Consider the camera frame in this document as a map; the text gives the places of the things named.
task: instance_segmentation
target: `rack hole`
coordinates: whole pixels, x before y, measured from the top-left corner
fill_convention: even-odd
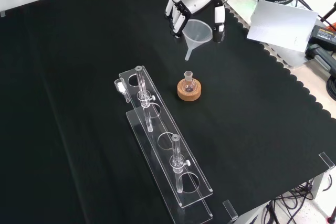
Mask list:
[[[133,86],[133,87],[137,87],[139,86],[138,84],[138,79],[136,78],[137,74],[132,74],[131,76],[129,76],[128,78],[128,83],[129,85]]]
[[[147,108],[143,108],[143,114],[148,118],[156,118],[161,113],[161,107],[157,103],[151,102]]]
[[[163,150],[171,150],[172,149],[172,137],[173,133],[171,132],[164,132],[162,133],[158,139],[158,146]]]
[[[183,191],[185,193],[191,194],[198,190],[200,186],[198,177],[193,173],[184,173],[179,179],[182,179]]]

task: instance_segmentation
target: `glass test tube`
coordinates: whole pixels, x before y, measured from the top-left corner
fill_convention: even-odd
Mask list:
[[[146,120],[146,125],[147,125],[147,130],[148,132],[153,132],[153,124],[152,124],[152,119],[150,115],[150,97],[149,97],[149,92],[146,90],[146,85],[145,85],[145,79],[143,77],[143,69],[141,66],[137,66],[135,68],[136,70],[136,75],[137,75],[137,80],[138,80],[138,85],[139,85],[139,99],[141,102],[141,106],[144,108],[143,109],[143,114],[145,116]]]
[[[180,146],[180,136],[172,135],[172,143],[173,143],[173,165],[176,167],[174,169],[175,172],[175,180],[176,180],[176,190],[178,193],[182,193],[183,191],[183,182],[182,182],[182,171],[183,171],[183,159],[181,157],[181,146]]]

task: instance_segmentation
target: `black fabric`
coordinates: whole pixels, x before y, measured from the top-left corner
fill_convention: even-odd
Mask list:
[[[0,223],[84,223],[19,10],[0,20]]]
[[[336,160],[335,120],[262,45],[246,39],[247,31],[231,13],[226,12],[224,42],[195,49],[185,62],[185,42],[170,35],[163,17],[167,1],[43,0],[0,19],[1,47],[25,59],[22,69],[38,80],[22,76],[30,100],[25,89],[10,93],[9,106],[1,105],[7,114],[1,116],[5,119],[17,111],[10,104],[14,98],[25,102],[17,117],[26,107],[39,112],[39,123],[29,121],[28,128],[35,134],[44,132],[48,140],[54,137],[69,154],[74,181],[59,188],[57,197],[64,204],[72,200],[74,209],[65,205],[69,215],[58,216],[64,219],[60,222],[71,221],[73,215],[85,216],[87,223],[171,223],[125,117],[132,108],[113,84],[119,73],[137,65],[147,68],[214,190],[206,199],[214,215],[210,223],[229,220],[223,201],[229,199],[241,215],[325,171],[319,153]],[[212,24],[211,5],[196,18]],[[6,52],[1,50],[0,55],[6,59]],[[200,99],[192,103],[181,101],[176,92],[186,70],[202,84]],[[8,76],[2,82],[13,89]],[[6,125],[22,129],[20,134],[30,139],[5,134],[6,142],[27,145],[23,157],[16,153],[18,145],[9,149],[8,155],[18,162],[30,161],[38,145],[32,132],[24,132],[28,120],[13,119]],[[58,125],[60,133],[46,131],[51,125]],[[21,174],[35,172],[45,159],[38,161],[21,167]],[[57,169],[69,171],[62,164]],[[27,177],[41,178],[45,172]],[[26,186],[9,172],[6,175],[6,181]],[[69,173],[59,176],[67,180]],[[11,184],[7,187],[14,190]],[[75,192],[81,203],[70,198]],[[46,187],[39,193],[50,191]],[[39,203],[37,197],[30,198],[31,207]],[[13,203],[8,208],[20,211],[23,206]],[[52,220],[54,213],[46,215]],[[28,219],[34,222],[38,216]]]

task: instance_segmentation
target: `test tube rack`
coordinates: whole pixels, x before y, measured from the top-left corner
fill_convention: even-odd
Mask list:
[[[204,198],[213,190],[145,67],[137,66],[119,77],[114,84],[133,105],[126,113],[128,121],[174,223],[212,219]]]

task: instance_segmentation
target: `table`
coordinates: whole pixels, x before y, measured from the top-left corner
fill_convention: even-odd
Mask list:
[[[57,168],[72,175],[72,180],[60,175],[60,183],[51,177],[40,191],[25,183],[15,186],[7,173],[12,198],[33,195],[27,200],[29,214],[15,216],[18,222],[22,218],[41,223],[37,205],[46,209],[45,218],[60,211],[63,223],[171,222],[122,116],[131,108],[113,84],[118,73],[137,65],[146,66],[214,190],[206,200],[213,223],[229,221],[223,201],[229,199],[242,215],[325,171],[319,153],[336,159],[330,151],[336,144],[329,141],[335,120],[261,44],[246,40],[246,30],[232,14],[227,12],[224,42],[200,47],[184,62],[186,45],[169,34],[161,15],[165,4],[166,0],[43,0],[6,12],[0,41],[4,69],[10,71],[4,71],[1,80],[6,87],[2,97],[7,98],[2,104],[10,108],[3,107],[7,113],[2,115],[11,120],[3,132],[8,158],[17,160],[17,166],[9,167],[30,175],[45,161],[42,153],[57,161],[54,147],[46,142],[53,139],[64,148],[63,162],[65,157],[69,161],[68,167]],[[211,8],[197,18],[210,22]],[[202,96],[194,103],[185,104],[176,95],[185,70],[192,70],[202,83]],[[23,87],[30,100],[24,99]],[[36,93],[40,100],[34,100]],[[12,134],[18,128],[11,114],[14,108],[20,108],[18,115],[23,109],[32,111],[31,121],[29,116],[19,121],[19,126],[29,121],[32,132]],[[58,132],[45,127],[45,114]],[[35,139],[47,146],[38,149]],[[23,143],[37,164],[20,165],[29,158],[17,152]],[[42,166],[37,178],[50,170],[52,166]],[[56,194],[71,200],[76,211],[67,212],[62,200],[48,197],[58,184],[67,185],[71,194],[61,188]],[[36,193],[48,200],[34,197]]]

